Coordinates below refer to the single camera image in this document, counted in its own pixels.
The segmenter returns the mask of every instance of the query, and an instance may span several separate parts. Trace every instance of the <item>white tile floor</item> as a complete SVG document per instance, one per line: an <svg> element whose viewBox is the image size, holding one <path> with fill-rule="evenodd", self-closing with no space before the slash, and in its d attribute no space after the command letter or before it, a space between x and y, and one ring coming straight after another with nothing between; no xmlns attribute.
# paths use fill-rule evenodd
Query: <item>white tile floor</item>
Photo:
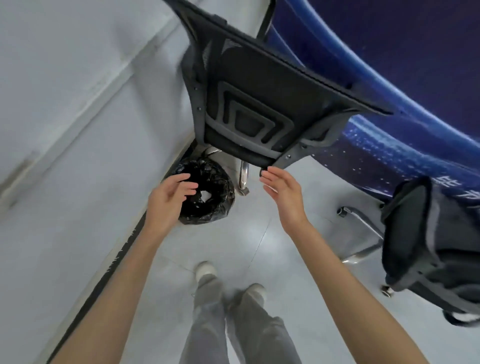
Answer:
<svg viewBox="0 0 480 364"><path fill-rule="evenodd" d="M213 156L235 178L240 162L219 153ZM302 185L311 222L339 256L376 242L375 236L353 217L340 218L336 209L351 205L374 221L378 201L357 190L308 157L287 169ZM259 168L251 167L246 197L237 195L227 218L201 225L177 225L161 245L140 300L122 364L176 364L192 324L193 269L209 260L218 269L228 292L251 283L268 292L266 310L284 319L303 363L353 363L313 279L289 237L283 232L276 207L258 182ZM398 293L384 298L380 255L352 272L399 320L431 363L476 363L479 333L455 328L440 311L419 297ZM229 345L232 364L238 359Z"/></svg>

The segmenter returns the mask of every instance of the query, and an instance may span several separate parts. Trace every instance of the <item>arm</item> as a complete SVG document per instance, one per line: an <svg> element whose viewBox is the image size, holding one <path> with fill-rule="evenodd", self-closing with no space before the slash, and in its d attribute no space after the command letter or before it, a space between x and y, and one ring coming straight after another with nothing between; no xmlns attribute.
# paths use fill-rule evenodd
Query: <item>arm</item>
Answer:
<svg viewBox="0 0 480 364"><path fill-rule="evenodd" d="M355 361L428 364L406 331L350 273L308 221L298 182L276 167L263 171L260 181L275 200L282 226L300 252Z"/></svg>
<svg viewBox="0 0 480 364"><path fill-rule="evenodd" d="M185 196L195 194L198 187L182 182L189 177L188 173L168 177L152 191L144 228L52 364L120 362L156 251L177 222Z"/></svg>

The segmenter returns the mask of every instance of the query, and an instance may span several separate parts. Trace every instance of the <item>forearm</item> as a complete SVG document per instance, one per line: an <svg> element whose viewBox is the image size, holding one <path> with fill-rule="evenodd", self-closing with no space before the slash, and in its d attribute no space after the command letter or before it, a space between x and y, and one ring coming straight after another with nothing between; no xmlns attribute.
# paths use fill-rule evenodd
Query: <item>forearm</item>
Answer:
<svg viewBox="0 0 480 364"><path fill-rule="evenodd" d="M140 234L52 364L120 362L160 239Z"/></svg>
<svg viewBox="0 0 480 364"><path fill-rule="evenodd" d="M358 364L428 363L415 342L332 252L310 224L291 238Z"/></svg>

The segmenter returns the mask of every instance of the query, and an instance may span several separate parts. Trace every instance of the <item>gray pants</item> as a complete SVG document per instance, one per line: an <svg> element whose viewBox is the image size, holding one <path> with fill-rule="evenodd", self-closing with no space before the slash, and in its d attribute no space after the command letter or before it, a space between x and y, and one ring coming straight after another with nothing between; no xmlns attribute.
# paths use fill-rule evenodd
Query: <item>gray pants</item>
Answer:
<svg viewBox="0 0 480 364"><path fill-rule="evenodd" d="M214 275L198 283L193 325L180 364L228 364L223 285ZM300 364L295 346L279 317L268 313L249 294L230 309L228 337L242 364Z"/></svg>

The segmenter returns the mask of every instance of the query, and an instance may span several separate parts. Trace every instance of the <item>black office chair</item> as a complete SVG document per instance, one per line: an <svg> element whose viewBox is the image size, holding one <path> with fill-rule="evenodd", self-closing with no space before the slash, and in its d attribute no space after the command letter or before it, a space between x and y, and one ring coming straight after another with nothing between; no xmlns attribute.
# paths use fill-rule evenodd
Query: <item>black office chair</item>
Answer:
<svg viewBox="0 0 480 364"><path fill-rule="evenodd" d="M478 217L456 200L443 196L430 178L400 184L382 209L385 234L359 210L344 206L379 237L378 244L344 263L357 263L383 247L386 285L382 292L409 289L440 307L453 325L476 326L480 318L463 321L454 314L480 315L480 228Z"/></svg>
<svg viewBox="0 0 480 364"><path fill-rule="evenodd" d="M295 66L217 15L186 0L165 1L190 38L181 68L195 137L243 161L243 194L248 191L248 163L285 168L331 145L351 116L391 114Z"/></svg>

